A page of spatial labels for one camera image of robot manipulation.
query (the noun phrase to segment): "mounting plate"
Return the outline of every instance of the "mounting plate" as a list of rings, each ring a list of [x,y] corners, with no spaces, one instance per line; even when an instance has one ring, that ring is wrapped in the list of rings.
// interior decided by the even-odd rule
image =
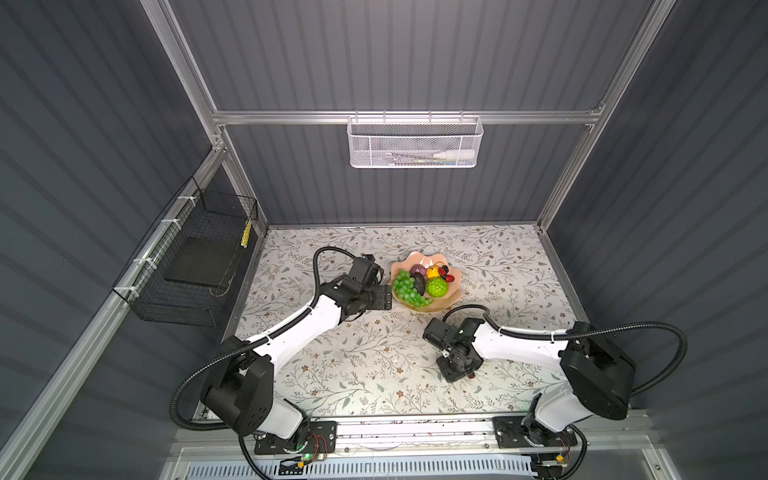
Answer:
[[[392,309],[392,286],[376,285],[369,289],[373,295],[373,302],[369,310],[391,310]]]
[[[325,442],[315,439],[313,435],[325,439]],[[263,439],[256,441],[253,453],[254,455],[282,455],[288,453],[284,450],[284,445],[285,440],[267,433]],[[336,422],[310,422],[310,433],[306,439],[306,445],[299,453],[314,453],[316,449],[320,453],[333,453],[336,450]]]
[[[507,415],[493,418],[493,432],[500,449],[523,449],[537,446],[532,445],[525,438],[525,428],[522,426],[524,418],[525,417],[522,415]],[[571,447],[576,446],[577,444],[576,434],[573,430],[568,432],[565,437],[560,437],[560,439],[565,442],[565,445]],[[544,446],[562,447],[563,444],[560,439],[553,433],[552,437],[549,439],[548,445]]]

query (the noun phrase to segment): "vent grille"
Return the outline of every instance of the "vent grille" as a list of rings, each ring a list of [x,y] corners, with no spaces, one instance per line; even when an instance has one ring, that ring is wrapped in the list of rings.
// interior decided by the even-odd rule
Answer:
[[[534,477],[531,460],[520,455],[438,455],[399,456],[381,458],[329,458],[309,464],[301,474],[277,473],[277,460],[256,460],[256,464],[271,478],[388,478],[420,477],[427,475],[511,475],[519,478]],[[256,478],[245,461],[191,462],[188,479],[246,480]]]

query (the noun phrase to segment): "wire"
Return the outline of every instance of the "wire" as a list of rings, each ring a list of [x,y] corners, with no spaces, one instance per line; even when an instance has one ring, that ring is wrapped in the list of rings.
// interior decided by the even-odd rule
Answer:
[[[484,310],[484,311],[485,311],[485,313],[483,313],[483,318],[485,318],[486,320],[488,320],[488,323],[490,323],[490,324],[491,324],[491,326],[494,326],[494,325],[496,325],[495,323],[493,323],[493,320],[491,320],[491,310],[489,310],[487,306],[484,306],[484,305],[477,305],[477,304],[475,304],[475,303],[470,303],[470,304],[468,304],[468,305],[461,305],[461,306],[457,306],[457,307],[456,307],[456,308],[454,308],[454,309],[450,309],[450,310],[448,311],[448,313],[446,313],[446,314],[445,314],[445,315],[442,317],[442,321],[447,323],[447,322],[448,322],[448,317],[450,317],[451,315],[453,315],[455,312],[458,312],[459,310],[468,309],[468,308],[479,308],[480,310]]]
[[[563,453],[565,454],[566,461],[571,459],[571,444],[568,443],[568,445],[565,445],[565,441],[562,437],[560,437],[560,434],[558,434],[558,440],[560,440],[560,443],[563,444]]]
[[[301,312],[295,319],[291,320],[290,322],[286,323],[279,329],[275,330],[270,334],[270,338],[277,338],[280,335],[283,335],[285,332],[293,328],[296,324],[298,324],[300,321],[306,318],[311,312],[312,308],[314,308],[317,305],[317,301],[320,298],[320,272],[319,268],[317,266],[317,260],[319,255],[322,252],[326,251],[334,251],[339,253],[344,253],[348,257],[351,257],[353,260],[356,258],[353,254],[350,252],[338,248],[338,247],[320,247],[315,251],[315,255],[312,258],[312,270],[314,273],[315,278],[315,294],[312,298],[312,301],[310,301],[310,307],[306,308],[303,312]],[[181,396],[184,394],[184,391],[189,388],[190,384],[200,375],[203,374],[206,370],[208,370],[211,366],[216,365],[218,362],[222,362],[226,359],[230,359],[234,356],[242,355],[245,352],[249,352],[250,350],[253,350],[259,346],[262,346],[264,343],[267,342],[267,337],[263,336],[259,339],[254,340],[251,343],[248,343],[246,345],[243,345],[235,350],[232,350],[231,352],[222,353],[215,359],[209,361],[205,366],[198,369],[195,373],[188,376],[179,386],[176,388],[176,391],[170,398],[170,405],[168,406],[168,411],[170,413],[170,419],[174,421],[176,425],[181,427],[182,429],[186,430],[194,430],[198,432],[202,431],[210,431],[210,430],[224,430],[228,429],[229,426],[224,422],[193,422],[191,420],[187,420],[181,416],[179,413],[179,403],[181,401]]]
[[[550,339],[553,339],[555,341],[578,340],[578,339],[589,338],[592,336],[606,335],[608,333],[628,332],[630,330],[639,330],[639,329],[661,329],[661,330],[666,330],[668,332],[674,333],[677,336],[677,351],[675,352],[674,357],[667,364],[667,366],[665,366],[661,370],[661,372],[659,372],[654,378],[633,388],[631,392],[632,396],[635,396],[638,393],[645,392],[648,389],[655,387],[656,385],[661,383],[663,380],[665,380],[669,375],[672,374],[672,372],[675,371],[675,369],[677,369],[678,366],[680,366],[680,364],[683,362],[683,358],[685,357],[685,353],[688,350],[688,339],[686,338],[685,333],[683,333],[683,330],[677,328],[674,325],[670,325],[669,323],[662,323],[662,322],[626,323],[624,325],[612,326],[609,328],[593,329],[589,332],[584,332],[584,333],[559,333],[556,335],[542,334],[542,333],[515,332],[514,330],[501,328],[495,323],[493,323],[492,321],[490,323],[491,323],[491,326],[502,335],[510,336],[516,339],[539,340],[539,341],[541,340],[549,341]]]
[[[328,456],[328,442],[325,437],[320,437],[323,440],[323,444],[326,446],[326,457]]]
[[[315,458],[317,458],[317,452],[320,451],[320,440],[317,438],[317,435],[312,435],[315,437],[315,455],[312,457],[312,462],[315,461]]]
[[[565,480],[566,478],[570,478],[574,473],[576,473],[578,468],[581,466],[581,463],[584,461],[584,457],[587,455],[587,437],[581,433],[581,430],[579,430],[576,425],[571,423],[569,427],[571,427],[574,432],[576,432],[576,435],[578,435],[581,439],[581,451],[578,453],[576,462],[574,462],[573,466],[568,469],[568,472],[560,477],[555,478],[554,480]]]
[[[639,330],[639,329],[661,329],[666,330],[668,332],[672,332],[677,336],[677,351],[674,354],[674,357],[672,360],[665,366],[661,372],[659,372],[656,376],[654,376],[652,379],[648,380],[645,383],[640,384],[639,386],[636,386],[632,389],[631,395],[635,396],[639,393],[645,392],[648,389],[651,389],[664,381],[669,375],[672,374],[672,372],[677,369],[678,366],[683,362],[683,358],[685,357],[685,354],[688,350],[688,339],[685,336],[685,333],[677,328],[674,325],[670,325],[669,323],[662,323],[662,322],[635,322],[635,323],[627,323],[624,325],[614,326],[610,328],[603,328],[603,329],[593,329],[589,332],[584,333],[559,333],[559,334],[542,334],[542,333],[523,333],[523,332],[516,332],[514,330],[502,328],[496,324],[496,322],[493,321],[490,315],[490,310],[488,307],[483,305],[462,305],[457,306],[456,308],[449,310],[448,313],[445,314],[445,316],[442,318],[443,322],[446,322],[448,320],[448,317],[451,316],[454,312],[457,312],[459,310],[463,310],[466,308],[479,308],[481,310],[484,310],[483,318],[488,322],[488,324],[497,332],[501,333],[502,335],[510,336],[512,338],[516,339],[523,339],[523,340],[538,340],[538,341],[558,341],[558,340],[578,340],[578,339],[585,339],[592,336],[599,336],[599,335],[606,335],[608,333],[617,333],[617,332],[627,332],[630,330]],[[579,436],[581,439],[581,451],[578,454],[578,458],[576,458],[576,462],[573,464],[573,466],[568,470],[568,473],[565,475],[557,478],[556,480],[565,480],[566,478],[570,478],[571,475],[573,475],[576,470],[579,468],[581,463],[584,461],[584,457],[587,454],[587,438],[584,436],[584,434],[579,430],[576,425],[569,425]]]
[[[261,478],[262,480],[272,480],[268,476],[264,475],[264,473],[261,470],[259,470],[259,467],[257,467],[256,464],[253,462],[253,457],[250,456],[250,452],[248,452],[248,448],[245,446],[245,438],[238,435],[237,443],[240,444],[240,451],[243,453],[243,456],[245,457],[245,461],[248,462],[248,465],[250,466],[251,470],[253,470],[253,473],[255,473],[256,476]]]

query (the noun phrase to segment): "bunch of grapes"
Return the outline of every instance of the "bunch of grapes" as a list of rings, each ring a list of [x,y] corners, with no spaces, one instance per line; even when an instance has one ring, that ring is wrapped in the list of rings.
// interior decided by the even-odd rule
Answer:
[[[431,298],[419,294],[419,291],[413,286],[414,283],[415,279],[411,277],[408,270],[400,270],[400,273],[395,277],[392,292],[408,305],[427,306],[432,303]]]

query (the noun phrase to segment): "aluminum frame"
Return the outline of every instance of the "aluminum frame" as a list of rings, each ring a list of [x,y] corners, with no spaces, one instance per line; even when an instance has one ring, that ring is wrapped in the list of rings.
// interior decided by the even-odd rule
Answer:
[[[480,117],[485,125],[594,125],[601,112],[576,111],[215,111],[218,125],[346,125],[360,123],[459,123],[464,117]]]
[[[508,412],[525,415],[523,412]],[[555,452],[558,448],[500,449],[495,440],[491,419],[498,413],[461,413],[440,415],[384,415],[369,417],[329,417],[339,423],[336,453],[332,457],[370,457],[392,455],[433,458],[459,453]],[[664,459],[666,450],[644,410],[630,410],[619,422],[590,417],[578,423],[586,435],[590,450],[641,450],[659,475],[658,480],[679,480],[674,467]],[[179,430],[170,448],[161,480],[185,478],[191,462],[242,460],[237,436],[229,430],[191,432]]]
[[[224,156],[223,148],[211,149],[195,172],[194,181],[187,182],[179,193],[179,197],[166,212],[163,217],[164,220],[176,218],[181,208],[188,202],[185,197],[194,194],[197,185],[201,187],[208,185],[221,165]],[[152,251],[160,242],[167,228],[170,228],[170,222],[158,223],[155,231],[139,251],[139,258]],[[139,263],[131,263],[120,279],[118,286],[131,285],[141,269],[142,266]],[[114,291],[109,294],[109,297],[101,305],[93,320],[80,335],[45,389],[32,404],[22,422],[0,451],[0,478],[2,480],[21,480],[27,475],[129,311],[130,307],[119,295]]]
[[[232,183],[235,193],[257,200],[259,211],[257,230],[259,234],[266,234],[269,220],[264,214],[261,203],[258,201],[259,198],[256,196],[256,192],[248,180],[243,163],[237,156],[232,139],[226,132],[226,129],[214,121],[213,112],[216,110],[214,98],[205,84],[203,75],[200,73],[200,68],[197,66],[197,62],[192,55],[192,51],[170,6],[170,2],[168,0],[141,0],[141,6],[144,7],[152,28],[154,28],[166,55],[174,66],[181,86],[187,92],[187,96],[211,144],[214,146],[223,144],[229,152],[226,161],[223,162],[223,168]]]
[[[382,223],[284,223],[270,225],[270,230],[294,230],[297,228],[387,228],[387,227],[463,227],[474,225],[535,225],[535,220],[519,222],[484,221],[484,222],[382,222]]]
[[[629,87],[632,78],[637,73],[640,63],[645,58],[650,46],[654,43],[656,35],[661,30],[661,26],[667,20],[674,4],[677,0],[655,0],[645,15],[637,34],[632,40],[632,44],[627,50],[627,54],[621,61],[616,75],[608,85],[605,96],[600,105],[600,117],[594,126],[587,127],[587,130],[581,136],[576,144],[571,158],[565,166],[558,182],[554,185],[552,193],[544,205],[544,209],[539,215],[538,223],[543,231],[552,225],[554,216],[565,201],[565,197],[573,187],[576,177],[578,177],[584,164],[587,163],[589,155],[594,150],[594,146],[600,140],[600,136],[605,130],[605,126],[616,111],[624,92]]]
[[[557,250],[554,249],[554,245],[552,244],[549,235],[547,235],[547,232],[540,229],[538,231],[538,239],[541,241],[541,248],[544,249],[544,253],[547,254],[547,258],[552,264],[552,270],[554,271],[555,276],[560,280],[560,286],[563,288],[565,298],[568,299],[571,308],[574,310],[576,320],[578,322],[589,323],[590,321],[587,316],[587,311],[584,310],[584,306],[581,305],[581,301],[576,294],[576,289],[574,288],[573,283],[571,283],[571,278],[568,276],[568,272],[565,271],[565,267],[560,261],[560,256],[558,255]]]

